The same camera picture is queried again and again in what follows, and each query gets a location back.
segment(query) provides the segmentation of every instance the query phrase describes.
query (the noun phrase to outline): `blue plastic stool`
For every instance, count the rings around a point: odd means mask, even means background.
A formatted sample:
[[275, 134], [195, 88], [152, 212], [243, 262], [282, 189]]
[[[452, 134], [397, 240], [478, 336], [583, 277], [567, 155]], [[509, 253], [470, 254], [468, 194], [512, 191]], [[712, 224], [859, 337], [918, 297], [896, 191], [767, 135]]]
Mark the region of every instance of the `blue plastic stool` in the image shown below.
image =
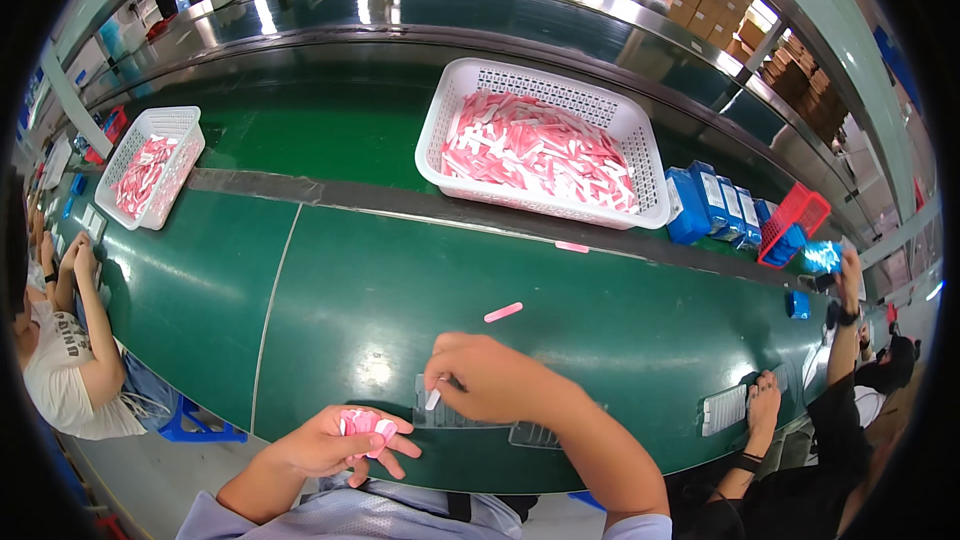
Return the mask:
[[[157, 432], [171, 442], [192, 442], [195, 444], [208, 442], [239, 442], [243, 444], [247, 441], [247, 434], [244, 431], [237, 431], [236, 428], [223, 422], [223, 431], [214, 431], [204, 422], [197, 419], [194, 415], [200, 412], [200, 407], [196, 402], [186, 398], [183, 394], [176, 399], [176, 410], [174, 418], [167, 425], [162, 426]], [[187, 431], [183, 427], [184, 417], [193, 422], [199, 428], [199, 431]]]
[[582, 490], [581, 492], [569, 492], [567, 493], [566, 496], [570, 497], [574, 501], [580, 501], [581, 503], [590, 505], [594, 509], [601, 510], [605, 513], [607, 512], [607, 510], [603, 507], [603, 505], [597, 502], [597, 499], [594, 498], [594, 495], [591, 494], [590, 490]]

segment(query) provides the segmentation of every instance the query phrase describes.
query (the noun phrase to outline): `blue shirt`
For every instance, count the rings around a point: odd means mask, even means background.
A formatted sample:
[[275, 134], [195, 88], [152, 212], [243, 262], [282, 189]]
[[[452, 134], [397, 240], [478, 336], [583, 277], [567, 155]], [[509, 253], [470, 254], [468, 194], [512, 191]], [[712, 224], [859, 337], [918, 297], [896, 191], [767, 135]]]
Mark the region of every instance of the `blue shirt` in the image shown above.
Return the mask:
[[[447, 494], [371, 480], [366, 492], [347, 485], [348, 474], [319, 480], [320, 491], [270, 522], [257, 525], [222, 506], [209, 492], [197, 495], [176, 540], [520, 540], [521, 520], [493, 496], [471, 495], [472, 518], [447, 515]], [[611, 525], [602, 540], [670, 540], [666, 515], [636, 515]]]

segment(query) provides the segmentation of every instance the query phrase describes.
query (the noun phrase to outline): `workbench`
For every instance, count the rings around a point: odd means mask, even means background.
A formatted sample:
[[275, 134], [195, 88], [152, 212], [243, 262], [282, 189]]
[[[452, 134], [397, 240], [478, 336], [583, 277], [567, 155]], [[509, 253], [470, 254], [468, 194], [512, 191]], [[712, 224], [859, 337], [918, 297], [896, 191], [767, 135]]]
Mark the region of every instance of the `workbench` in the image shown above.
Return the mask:
[[[314, 84], [307, 99], [243, 74], [170, 87], [127, 104], [127, 116], [197, 104], [202, 172], [256, 169], [442, 200], [413, 163], [436, 83], [422, 75], [405, 76], [402, 92], [371, 91], [354, 72]], [[349, 107], [359, 90], [381, 107]], [[689, 155], [672, 152], [682, 143], [653, 119], [664, 166], [679, 165]], [[60, 208], [71, 181], [64, 175], [54, 191]], [[55, 216], [66, 243], [97, 181], [91, 174], [67, 219]], [[664, 230], [616, 234], [666, 238]], [[724, 242], [701, 243], [735, 258]], [[825, 297], [810, 296], [810, 319], [789, 319], [781, 286], [613, 251], [573, 253], [535, 237], [188, 186], [161, 230], [131, 232], [109, 219], [95, 252], [116, 338], [184, 395], [268, 441], [329, 404], [409, 418], [414, 378], [437, 335], [451, 330], [489, 334], [582, 385], [664, 473], [743, 445], [745, 423], [701, 436], [702, 402], [752, 372], [788, 364], [779, 425], [823, 389], [814, 382], [800, 391], [800, 371], [821, 342]], [[522, 311], [483, 322], [518, 301]], [[400, 457], [404, 484], [496, 494], [584, 487], [562, 451], [511, 446], [507, 432], [416, 430], [423, 456]], [[378, 464], [371, 474], [388, 477]]]

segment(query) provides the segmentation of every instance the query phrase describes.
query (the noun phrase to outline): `black wristwatch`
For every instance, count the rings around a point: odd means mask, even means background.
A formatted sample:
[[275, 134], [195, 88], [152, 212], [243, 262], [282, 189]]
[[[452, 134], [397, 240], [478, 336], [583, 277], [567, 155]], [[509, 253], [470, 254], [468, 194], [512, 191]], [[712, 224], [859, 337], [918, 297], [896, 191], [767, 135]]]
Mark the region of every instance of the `black wristwatch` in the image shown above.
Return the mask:
[[860, 310], [858, 309], [854, 314], [847, 312], [846, 308], [840, 308], [840, 314], [837, 315], [837, 324], [840, 327], [846, 328], [847, 326], [854, 325], [857, 323], [857, 320], [860, 318]]

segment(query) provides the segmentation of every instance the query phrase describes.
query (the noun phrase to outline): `concrete floor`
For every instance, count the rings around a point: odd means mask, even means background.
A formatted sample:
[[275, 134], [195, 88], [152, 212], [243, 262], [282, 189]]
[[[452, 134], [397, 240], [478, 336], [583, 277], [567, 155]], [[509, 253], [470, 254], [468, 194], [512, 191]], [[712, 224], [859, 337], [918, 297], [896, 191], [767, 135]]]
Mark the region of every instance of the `concrete floor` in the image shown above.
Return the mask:
[[[156, 432], [92, 442], [61, 435], [67, 451], [101, 504], [135, 540], [177, 535], [201, 490], [217, 490], [266, 443], [173, 444]], [[308, 480], [304, 492], [316, 489]], [[566, 494], [540, 497], [523, 528], [525, 540], [585, 540], [603, 534], [604, 513]]]

